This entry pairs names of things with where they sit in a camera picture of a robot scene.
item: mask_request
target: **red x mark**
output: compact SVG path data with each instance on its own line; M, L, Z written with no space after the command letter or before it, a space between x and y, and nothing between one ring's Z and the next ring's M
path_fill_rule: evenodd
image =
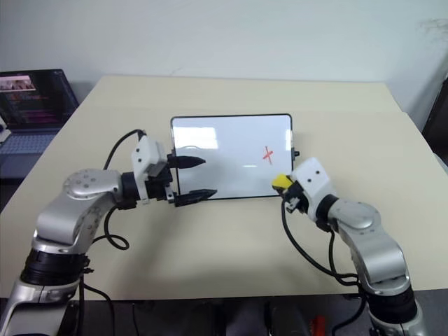
M269 151L269 149L267 149L267 146L265 146L265 148L266 148L266 155L263 156L263 159L268 159L269 160L269 164L272 165L271 155L274 154L274 152L272 150Z

